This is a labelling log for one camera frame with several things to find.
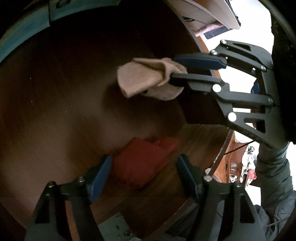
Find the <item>beige cloth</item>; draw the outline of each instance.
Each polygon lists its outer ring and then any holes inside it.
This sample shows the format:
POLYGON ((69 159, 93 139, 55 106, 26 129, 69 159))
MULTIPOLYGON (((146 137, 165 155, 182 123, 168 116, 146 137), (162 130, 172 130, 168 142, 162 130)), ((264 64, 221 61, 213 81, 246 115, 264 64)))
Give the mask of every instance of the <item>beige cloth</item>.
POLYGON ((117 80, 121 92, 127 98, 141 93, 160 100, 172 100, 184 88, 168 83, 171 73, 187 74, 187 70, 170 58, 134 58, 132 62, 118 68, 117 80))

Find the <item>white floor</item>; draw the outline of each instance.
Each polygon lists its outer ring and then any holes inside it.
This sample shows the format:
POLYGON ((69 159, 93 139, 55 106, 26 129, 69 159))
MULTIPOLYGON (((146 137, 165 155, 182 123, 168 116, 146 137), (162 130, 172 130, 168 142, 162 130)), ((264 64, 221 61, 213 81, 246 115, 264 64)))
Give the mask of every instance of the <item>white floor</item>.
MULTIPOLYGON (((219 45, 220 40, 225 39, 258 45, 271 53, 274 37, 271 33, 269 11, 258 0, 232 0, 230 3, 242 24, 241 29, 230 30, 211 39, 206 39, 202 35, 207 48, 209 50, 214 49, 219 45)), ((221 78, 230 84, 231 91, 249 93, 255 81, 254 77, 231 67, 222 69, 219 72, 221 78)), ((247 109, 241 109, 240 111, 249 112, 247 109)), ((251 140, 237 132, 235 135, 238 141, 248 142, 251 140)), ((254 152, 258 153, 259 144, 252 143, 252 146, 255 148, 254 152)), ((287 158, 290 162, 291 175, 294 177, 293 186, 296 189, 296 145, 292 143, 289 145, 287 158)), ((253 196, 252 201, 258 203, 259 200, 256 200, 256 198, 260 199, 258 195, 253 196)))

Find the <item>person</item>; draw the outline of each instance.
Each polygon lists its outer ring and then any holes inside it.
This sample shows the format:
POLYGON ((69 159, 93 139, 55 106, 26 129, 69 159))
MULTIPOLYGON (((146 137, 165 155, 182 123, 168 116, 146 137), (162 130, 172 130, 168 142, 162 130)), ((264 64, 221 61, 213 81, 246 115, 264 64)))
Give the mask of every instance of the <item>person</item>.
MULTIPOLYGON (((273 240, 283 228, 291 215, 296 201, 293 190, 289 161, 286 158, 288 145, 275 150, 264 144, 259 146, 256 175, 261 188, 261 206, 255 205, 267 241, 273 240)), ((224 203, 220 202, 213 225, 210 241, 217 240, 222 221, 224 203)), ((188 208, 172 227, 162 233, 157 241, 183 241, 189 235, 199 206, 188 208)))

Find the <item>red cloth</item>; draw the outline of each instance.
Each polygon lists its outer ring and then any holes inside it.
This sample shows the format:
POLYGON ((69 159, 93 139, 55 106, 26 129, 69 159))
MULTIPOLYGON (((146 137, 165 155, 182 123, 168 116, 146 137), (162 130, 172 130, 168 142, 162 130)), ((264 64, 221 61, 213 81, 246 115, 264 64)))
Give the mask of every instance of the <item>red cloth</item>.
POLYGON ((167 157, 179 142, 173 137, 163 137, 154 143, 134 137, 113 159, 111 176, 119 185, 140 189, 168 164, 167 157))

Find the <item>wooden desk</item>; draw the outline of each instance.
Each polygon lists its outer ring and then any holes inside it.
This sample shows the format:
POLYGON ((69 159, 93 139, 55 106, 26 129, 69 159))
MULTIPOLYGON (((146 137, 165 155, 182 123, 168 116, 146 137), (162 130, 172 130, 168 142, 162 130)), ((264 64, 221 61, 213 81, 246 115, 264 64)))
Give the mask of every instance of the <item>wooden desk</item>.
MULTIPOLYGON (((153 141, 176 135, 181 144, 171 163, 147 188, 128 191, 109 179, 91 207, 97 223, 121 211, 138 237, 147 237, 186 201, 174 166, 177 156, 185 153, 204 169, 223 146, 229 130, 186 125, 190 113, 184 115, 177 100, 127 100, 121 94, 117 67, 134 57, 200 50, 165 3, 124 4, 57 20, 0 64, 0 199, 23 226, 48 181, 71 181, 102 154, 118 154, 134 136, 153 141)), ((195 108, 191 100, 187 106, 195 108)), ((207 106, 203 96, 198 100, 207 106)), ((194 117, 194 123, 207 121, 203 112, 194 117)), ((75 239, 71 215, 69 224, 75 239)))

